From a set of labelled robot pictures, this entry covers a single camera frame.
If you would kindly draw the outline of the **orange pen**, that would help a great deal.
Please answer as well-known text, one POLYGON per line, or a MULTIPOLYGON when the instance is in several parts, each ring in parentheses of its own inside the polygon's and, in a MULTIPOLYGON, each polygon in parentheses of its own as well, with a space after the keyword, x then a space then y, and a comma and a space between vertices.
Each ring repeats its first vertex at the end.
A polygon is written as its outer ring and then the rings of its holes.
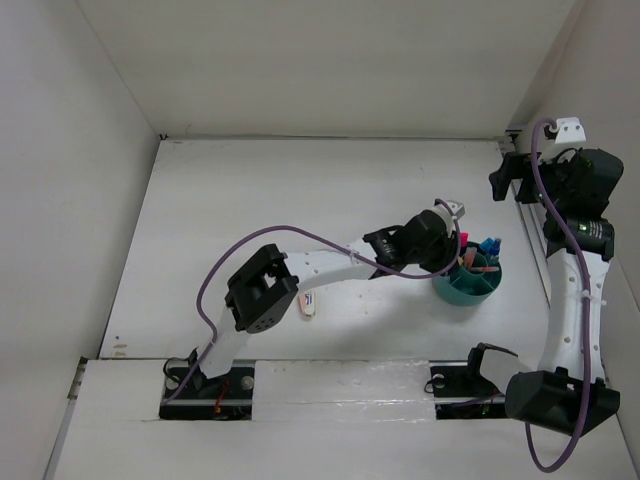
POLYGON ((470 271, 471 268, 473 267, 476 252, 477 252, 477 249, 475 247, 470 247, 465 252, 463 266, 468 271, 470 271))

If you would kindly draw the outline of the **blue capped black highlighter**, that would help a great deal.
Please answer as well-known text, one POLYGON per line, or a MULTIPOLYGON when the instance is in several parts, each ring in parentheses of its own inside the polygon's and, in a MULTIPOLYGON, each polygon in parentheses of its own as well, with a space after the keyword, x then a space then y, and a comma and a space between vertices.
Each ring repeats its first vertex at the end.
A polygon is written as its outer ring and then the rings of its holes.
POLYGON ((490 248, 493 246, 494 240, 491 238, 487 238, 485 241, 483 241, 480 246, 479 249, 484 253, 487 254, 490 250, 490 248))

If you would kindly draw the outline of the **small clear spray bottle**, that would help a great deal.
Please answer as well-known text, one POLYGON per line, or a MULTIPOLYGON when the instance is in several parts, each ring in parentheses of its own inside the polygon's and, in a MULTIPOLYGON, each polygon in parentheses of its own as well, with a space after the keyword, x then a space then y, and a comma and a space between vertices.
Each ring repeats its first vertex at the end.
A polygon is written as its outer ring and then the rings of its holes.
POLYGON ((500 238, 496 238, 491 247, 488 250, 487 254, 487 262, 489 266, 494 266, 499 264, 499 256, 501 250, 502 240, 500 238))

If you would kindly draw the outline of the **pink mini stapler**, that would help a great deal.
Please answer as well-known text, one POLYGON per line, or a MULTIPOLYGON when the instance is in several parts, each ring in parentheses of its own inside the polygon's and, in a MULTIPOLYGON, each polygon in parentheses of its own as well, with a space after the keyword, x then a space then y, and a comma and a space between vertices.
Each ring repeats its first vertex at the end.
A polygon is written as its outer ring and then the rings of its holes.
POLYGON ((313 318, 317 313, 317 299, 314 291, 306 291, 298 296, 301 314, 306 319, 313 318))

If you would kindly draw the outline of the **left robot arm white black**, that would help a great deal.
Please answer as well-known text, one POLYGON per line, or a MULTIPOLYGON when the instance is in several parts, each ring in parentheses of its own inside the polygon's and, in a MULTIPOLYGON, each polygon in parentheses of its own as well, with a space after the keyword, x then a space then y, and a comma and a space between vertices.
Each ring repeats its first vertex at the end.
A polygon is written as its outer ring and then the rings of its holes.
POLYGON ((209 324, 211 339, 189 358, 188 384, 201 396, 216 394, 249 337, 275 327, 301 293, 343 281, 404 278, 410 265, 421 268, 419 280, 448 273, 458 262, 463 214, 461 203, 439 200, 404 225, 368 233, 346 246, 284 226, 322 249, 286 253, 267 244, 239 267, 227 282, 220 319, 209 324))

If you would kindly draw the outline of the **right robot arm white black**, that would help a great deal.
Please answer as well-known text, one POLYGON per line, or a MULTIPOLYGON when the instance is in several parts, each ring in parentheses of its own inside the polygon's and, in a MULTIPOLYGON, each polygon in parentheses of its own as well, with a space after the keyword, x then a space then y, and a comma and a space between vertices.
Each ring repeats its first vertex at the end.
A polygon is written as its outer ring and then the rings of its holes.
POLYGON ((542 180, 573 239, 562 231, 553 211, 543 233, 551 281, 551 303, 542 357, 530 371, 505 348, 480 343, 472 348, 462 381, 473 393, 494 387, 505 396, 508 418, 571 435, 589 433, 617 413, 620 394, 605 384, 600 360, 602 287, 614 255, 613 226, 602 214, 624 172, 623 162, 601 149, 565 148, 534 171, 528 154, 505 155, 489 181, 494 200, 505 198, 520 181, 516 200, 543 200, 542 180))

